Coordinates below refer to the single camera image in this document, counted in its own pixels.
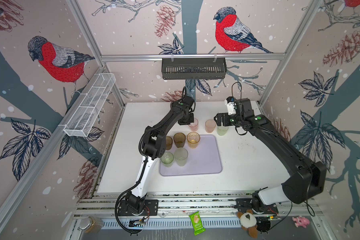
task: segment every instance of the snack package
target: snack package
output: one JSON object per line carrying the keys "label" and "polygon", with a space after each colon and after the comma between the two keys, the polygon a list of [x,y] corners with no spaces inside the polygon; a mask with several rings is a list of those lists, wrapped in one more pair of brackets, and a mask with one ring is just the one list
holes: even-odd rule
{"label": "snack package", "polygon": [[199,212],[195,212],[194,214],[189,215],[191,218],[191,222],[193,225],[193,229],[195,230],[195,236],[202,232],[205,232],[205,228],[203,228],[202,220],[200,219]]}

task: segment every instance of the pink toy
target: pink toy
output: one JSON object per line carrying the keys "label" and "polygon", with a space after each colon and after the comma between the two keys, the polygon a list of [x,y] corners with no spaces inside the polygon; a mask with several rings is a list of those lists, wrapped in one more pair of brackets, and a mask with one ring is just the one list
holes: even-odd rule
{"label": "pink toy", "polygon": [[292,220],[295,221],[296,227],[302,226],[303,228],[307,228],[306,226],[309,225],[309,219],[302,216],[293,217]]}

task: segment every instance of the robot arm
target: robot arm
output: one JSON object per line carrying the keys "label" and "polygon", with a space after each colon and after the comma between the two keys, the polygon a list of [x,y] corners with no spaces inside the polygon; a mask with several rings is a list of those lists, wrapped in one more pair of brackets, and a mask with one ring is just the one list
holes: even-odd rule
{"label": "robot arm", "polygon": [[218,113],[218,126],[242,127],[262,141],[283,163],[291,176],[286,182],[273,188],[265,188],[253,194],[252,207],[263,212],[275,202],[292,201],[300,204],[321,193],[324,189],[326,166],[322,162],[312,162],[286,141],[264,115],[254,115],[249,99],[226,99],[228,113]]}

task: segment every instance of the stuffed toy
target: stuffed toy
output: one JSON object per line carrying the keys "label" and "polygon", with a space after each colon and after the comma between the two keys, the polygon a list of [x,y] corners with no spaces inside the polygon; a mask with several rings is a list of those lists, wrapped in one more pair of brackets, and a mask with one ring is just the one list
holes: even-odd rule
{"label": "stuffed toy", "polygon": [[253,211],[248,209],[246,213],[238,212],[237,216],[240,218],[241,228],[248,231],[251,237],[257,238],[257,221]]}

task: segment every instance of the tabletop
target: tabletop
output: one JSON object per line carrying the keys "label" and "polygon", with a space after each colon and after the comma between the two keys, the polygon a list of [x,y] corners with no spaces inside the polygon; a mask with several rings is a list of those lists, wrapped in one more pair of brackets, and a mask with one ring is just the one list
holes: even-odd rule
{"label": "tabletop", "polygon": [[[251,101],[255,115],[258,105]],[[147,126],[157,124],[170,110],[170,103],[128,103],[115,137],[98,193],[120,193],[134,185],[142,156],[138,145]],[[156,164],[147,183],[150,194],[213,194],[258,190],[285,182],[289,174],[279,159],[263,142],[250,133],[240,136],[230,126],[224,136],[216,129],[205,131],[205,122],[217,113],[225,113],[224,102],[196,102],[194,117],[199,121],[198,134],[216,136],[223,170],[218,174],[163,177]],[[189,126],[176,123],[168,132],[187,135]]]}

